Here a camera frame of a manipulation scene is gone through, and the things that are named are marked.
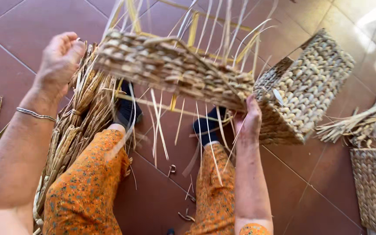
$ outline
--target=fingers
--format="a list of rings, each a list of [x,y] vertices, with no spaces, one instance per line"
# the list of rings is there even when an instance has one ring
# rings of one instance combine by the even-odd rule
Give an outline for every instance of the fingers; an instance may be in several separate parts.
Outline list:
[[[247,111],[252,113],[260,113],[261,109],[259,108],[258,101],[255,98],[254,94],[249,95],[246,100]]]
[[[72,42],[78,38],[75,32],[65,32],[52,38],[47,49],[52,53],[64,56],[70,49]]]
[[[78,63],[85,53],[85,44],[81,41],[73,41],[69,51],[67,51],[65,58],[71,63]]]

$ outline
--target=foot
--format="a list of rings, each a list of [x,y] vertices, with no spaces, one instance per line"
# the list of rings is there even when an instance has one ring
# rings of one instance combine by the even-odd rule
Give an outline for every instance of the foot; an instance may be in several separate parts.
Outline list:
[[[219,110],[220,110],[220,117],[224,118],[224,114],[226,113],[226,108],[219,107]],[[217,108],[214,107],[214,109],[212,109],[207,115],[210,118],[218,119]],[[217,128],[217,127],[218,127],[218,121],[212,121],[212,120],[208,120],[208,127],[207,127],[207,119],[203,117],[196,120],[193,123],[194,132],[196,134],[206,132],[203,135],[201,135],[201,144],[203,146],[205,146],[209,142],[218,141],[216,131],[210,132],[210,135],[208,135],[208,130],[213,130],[214,128]]]
[[[124,80],[121,84],[121,90],[128,95],[130,95],[130,86],[129,82]],[[126,131],[129,130],[131,124],[133,123],[134,113],[136,115],[136,123],[142,120],[143,112],[140,109],[139,105],[136,103],[136,110],[134,111],[133,101],[121,99],[117,103],[117,113],[116,117],[114,117],[114,123],[121,124],[124,126]]]

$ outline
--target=hand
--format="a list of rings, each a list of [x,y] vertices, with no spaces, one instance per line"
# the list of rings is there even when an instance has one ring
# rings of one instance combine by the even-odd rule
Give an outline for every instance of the hand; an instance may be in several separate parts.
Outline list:
[[[262,112],[259,108],[255,95],[250,95],[247,100],[247,115],[236,114],[234,116],[234,126],[236,133],[240,130],[237,141],[259,141],[259,132],[262,124]]]
[[[50,99],[60,101],[68,92],[68,82],[85,53],[85,44],[77,38],[74,32],[56,35],[43,51],[33,87]]]

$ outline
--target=tile grout line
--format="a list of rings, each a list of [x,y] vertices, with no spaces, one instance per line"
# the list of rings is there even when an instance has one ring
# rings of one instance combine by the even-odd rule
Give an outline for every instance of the tile grout line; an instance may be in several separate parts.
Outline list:
[[[359,225],[357,223],[355,223],[351,218],[349,218],[341,209],[339,209],[339,207],[337,207],[336,205],[334,205],[329,199],[327,199],[324,195],[322,195],[317,189],[315,189],[313,187],[313,185],[310,184],[310,186],[318,193],[320,194],[320,196],[322,196],[324,199],[326,199],[332,206],[334,206],[338,211],[340,211],[340,213],[342,213],[348,220],[350,220],[352,223],[354,223],[354,225],[356,225],[359,229],[362,229],[362,227],[359,227]]]
[[[145,160],[147,163],[149,163],[149,165],[151,165],[153,168],[155,168],[154,167],[154,165],[148,160],[148,159],[146,159],[146,158],[144,158],[140,153],[138,153],[137,151],[134,151],[136,154],[138,154],[141,158],[143,158],[143,160]],[[173,179],[171,179],[170,177],[168,177],[165,173],[163,173],[159,168],[157,168],[156,169],[157,171],[159,171],[161,174],[163,174],[164,176],[165,176],[165,178],[168,178],[168,179],[170,179],[170,181],[172,181],[174,184],[176,184],[180,189],[182,189],[185,193],[187,193],[187,191],[183,188],[183,187],[181,187],[177,182],[175,182]]]
[[[306,182],[308,184],[308,182],[304,178],[302,178],[301,175],[299,175],[296,171],[294,171],[289,165],[287,165],[277,155],[275,155],[272,151],[270,151],[265,145],[262,145],[262,147],[264,147],[266,150],[268,150],[268,152],[270,152],[273,156],[275,156],[278,160],[280,160],[287,168],[289,168],[292,172],[294,172],[294,174],[296,174],[300,179],[302,179],[304,182]]]
[[[298,200],[297,209],[300,207],[301,200],[304,198],[304,193],[306,192],[307,188],[308,188],[308,185],[306,185],[305,188],[304,188],[304,190],[302,191],[302,195],[300,197],[300,200]],[[287,226],[285,227],[285,230],[284,230],[284,232],[283,232],[282,235],[285,235],[285,233],[287,232],[287,229],[290,226],[290,223],[292,222],[292,220],[294,219],[294,216],[295,216],[295,213],[293,213],[291,215],[291,218],[288,220]]]
[[[32,72],[34,75],[36,75],[36,72],[34,72],[29,66],[27,66],[23,61],[21,61],[17,56],[13,55],[10,51],[8,51],[3,45],[0,44],[0,48],[2,48],[5,52],[7,52],[10,56],[12,56],[16,61],[18,61],[20,64],[22,64],[24,67],[26,67],[30,72]]]
[[[14,8],[18,7],[21,3],[25,2],[26,0],[21,0],[19,3],[17,3],[15,6],[13,6],[12,8],[8,9],[6,12],[4,12],[2,15],[0,15],[0,18],[3,17],[5,14],[7,14],[8,12],[12,11]]]
[[[316,30],[314,30],[313,35],[317,32],[317,29],[320,27],[321,23],[323,22],[324,19],[326,19],[327,13],[330,11],[330,9],[333,6],[333,2],[330,3],[329,9],[327,9],[326,13],[324,14],[323,18],[321,18],[320,23],[317,25]]]
[[[84,0],[86,3],[88,3],[92,8],[94,8],[96,11],[101,13],[102,16],[108,19],[108,16],[104,14],[99,8],[96,7],[96,5],[92,4],[89,0]]]
[[[302,179],[308,186],[312,187],[318,194],[320,194],[324,199],[326,199],[331,205],[333,205],[338,211],[340,211],[344,216],[346,216],[346,218],[348,218],[352,223],[354,223],[357,227],[358,224],[356,224],[353,220],[351,220],[343,211],[341,211],[336,205],[334,205],[329,199],[327,199],[324,195],[322,195],[316,188],[313,187],[313,185],[311,185],[309,182],[307,182],[304,178],[302,178],[298,173],[296,173],[291,167],[289,167],[285,162],[283,162],[279,157],[277,157],[273,152],[271,152],[267,147],[265,147],[264,145],[262,145],[266,150],[268,150],[273,156],[275,156],[278,160],[280,160],[285,166],[287,166],[290,170],[292,170],[296,175],[298,175],[298,177],[300,177],[300,179]],[[318,165],[318,162],[316,163],[316,166],[314,167],[313,169],[313,173]]]

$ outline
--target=straw pile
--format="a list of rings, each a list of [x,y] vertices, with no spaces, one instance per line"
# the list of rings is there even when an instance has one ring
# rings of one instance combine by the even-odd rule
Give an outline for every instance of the straw pile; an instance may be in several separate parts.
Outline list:
[[[112,120],[117,77],[93,69],[94,50],[89,45],[80,68],[72,78],[74,95],[58,114],[52,140],[34,199],[33,215],[36,225],[43,226],[44,201],[50,185],[69,168],[76,157],[88,146],[94,135]]]
[[[324,142],[336,142],[340,137],[347,138],[357,148],[370,148],[376,139],[376,102],[368,110],[316,128],[318,137]]]

